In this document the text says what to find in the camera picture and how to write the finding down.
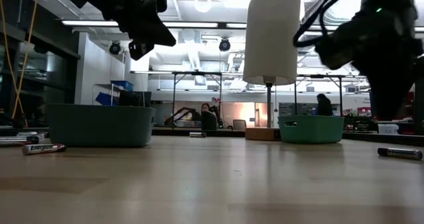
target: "white cylindrical lampshade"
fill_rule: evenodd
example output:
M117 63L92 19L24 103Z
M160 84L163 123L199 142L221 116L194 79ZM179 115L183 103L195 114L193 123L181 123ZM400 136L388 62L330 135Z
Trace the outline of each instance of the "white cylindrical lampshade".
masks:
M243 80L265 85L296 81L297 48L293 36L299 28L300 0L252 0L247 13L246 55Z

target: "wall-mounted camera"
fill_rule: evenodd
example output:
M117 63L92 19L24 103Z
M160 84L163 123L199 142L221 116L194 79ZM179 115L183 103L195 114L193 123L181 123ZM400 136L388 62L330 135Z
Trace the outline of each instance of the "wall-mounted camera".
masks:
M109 52L113 55L119 55L121 52L121 42L113 41L112 45L109 47Z
M219 50L221 52L226 52L226 51L230 50L230 48L231 48L231 44L230 44L230 41L228 40L228 38L223 38L221 40L221 42L219 43Z

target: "person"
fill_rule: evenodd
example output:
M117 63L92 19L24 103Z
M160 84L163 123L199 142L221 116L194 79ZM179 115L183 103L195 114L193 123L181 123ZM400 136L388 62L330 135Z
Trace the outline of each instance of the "person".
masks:
M209 111L211 106L208 103L201 104L201 112Z
M333 108L331 107L331 101L324 94L317 95L318 108L317 115L332 116Z

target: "table surface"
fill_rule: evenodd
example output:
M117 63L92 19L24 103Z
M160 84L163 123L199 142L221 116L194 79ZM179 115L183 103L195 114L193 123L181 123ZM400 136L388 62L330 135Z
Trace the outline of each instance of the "table surface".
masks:
M0 220L422 223L423 163L376 154L388 146L401 147L152 137L150 146L132 149L23 156L20 148L1 148Z

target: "green basket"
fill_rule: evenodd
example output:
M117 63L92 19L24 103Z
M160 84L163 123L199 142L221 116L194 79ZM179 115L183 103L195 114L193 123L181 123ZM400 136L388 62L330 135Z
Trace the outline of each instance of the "green basket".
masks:
M281 140L295 144L340 142L344 117L297 115L278 117Z

